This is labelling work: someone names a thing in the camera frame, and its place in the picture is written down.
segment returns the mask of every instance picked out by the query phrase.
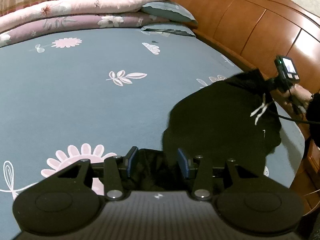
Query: wooden headboard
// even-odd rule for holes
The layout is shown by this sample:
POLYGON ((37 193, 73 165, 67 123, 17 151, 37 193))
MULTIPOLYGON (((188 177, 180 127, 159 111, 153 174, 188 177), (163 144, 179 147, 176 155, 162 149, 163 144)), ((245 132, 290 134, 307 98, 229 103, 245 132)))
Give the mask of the wooden headboard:
MULTIPOLYGON (((190 26, 197 38, 230 58, 242 70, 259 68, 265 78, 275 77, 274 59, 277 54, 286 55, 294 60, 300 85, 312 93, 320 89, 318 16, 291 0, 175 2, 198 21, 198 27, 190 26)), ((308 138, 308 126, 299 127, 308 138)))

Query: mattress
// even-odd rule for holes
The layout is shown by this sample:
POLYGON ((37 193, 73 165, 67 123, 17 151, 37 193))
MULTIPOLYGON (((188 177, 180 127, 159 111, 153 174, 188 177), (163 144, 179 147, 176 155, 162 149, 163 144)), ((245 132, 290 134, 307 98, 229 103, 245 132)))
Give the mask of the mattress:
MULTIPOLYGON (((53 33, 3 47, 0 59, 4 240, 19 232, 12 215, 19 192, 81 158, 102 162, 132 146, 161 150, 178 101, 241 72, 195 37, 139 28, 53 33)), ((289 187, 304 138, 294 122, 280 121, 282 142, 265 175, 289 187)), ((103 185, 94 180, 92 189, 102 194, 103 185)))

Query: metal screw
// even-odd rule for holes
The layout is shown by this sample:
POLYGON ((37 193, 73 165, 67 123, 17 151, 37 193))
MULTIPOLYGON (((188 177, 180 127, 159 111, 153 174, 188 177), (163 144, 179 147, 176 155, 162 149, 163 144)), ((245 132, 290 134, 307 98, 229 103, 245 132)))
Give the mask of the metal screw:
POLYGON ((120 190, 117 190, 117 189, 109 190, 107 192, 107 196, 109 198, 120 198, 122 196, 122 192, 120 190))
POLYGON ((195 191, 195 196, 199 197, 199 198, 204 198, 204 197, 209 197, 210 196, 210 192, 206 189, 197 189, 195 191))

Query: lit screen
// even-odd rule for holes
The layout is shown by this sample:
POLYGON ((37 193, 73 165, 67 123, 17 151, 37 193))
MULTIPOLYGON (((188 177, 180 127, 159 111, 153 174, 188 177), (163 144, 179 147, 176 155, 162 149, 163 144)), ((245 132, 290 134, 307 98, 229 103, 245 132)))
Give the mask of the lit screen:
POLYGON ((283 58, 283 62, 287 68, 287 71, 289 73, 296 73, 296 71, 294 70, 294 67, 293 67, 293 64, 292 64, 292 61, 287 59, 287 58, 283 58))

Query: ribbed black surface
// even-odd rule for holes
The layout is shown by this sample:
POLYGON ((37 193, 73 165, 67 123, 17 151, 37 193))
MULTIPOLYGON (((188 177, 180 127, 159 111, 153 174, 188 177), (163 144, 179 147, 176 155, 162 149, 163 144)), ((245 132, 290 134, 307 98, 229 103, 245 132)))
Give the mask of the ribbed black surface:
POLYGON ((217 216, 210 203, 194 201, 185 192, 132 192, 124 201, 108 203, 91 225, 78 232, 58 237, 34 236, 23 232, 16 238, 16 240, 127 239, 300 240, 294 233, 266 238, 237 232, 217 216))

